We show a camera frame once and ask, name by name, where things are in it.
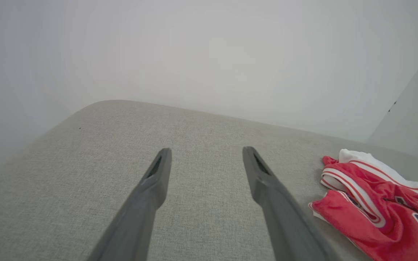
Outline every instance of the clothing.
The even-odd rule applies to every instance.
[[[309,204],[314,216],[376,261],[418,260],[418,182],[364,152],[323,162],[321,183],[331,190]]]

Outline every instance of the gray sofa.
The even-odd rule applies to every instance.
[[[0,260],[84,260],[156,153],[172,149],[148,260],[273,260],[242,147],[255,147],[343,260],[370,260],[307,204],[324,155],[372,153],[418,181],[418,159],[319,134],[132,102],[92,104],[0,167]]]

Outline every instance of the basketball jersey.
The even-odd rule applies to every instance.
[[[309,204],[376,261],[418,260],[418,182],[363,152],[324,157],[321,183],[330,188]]]

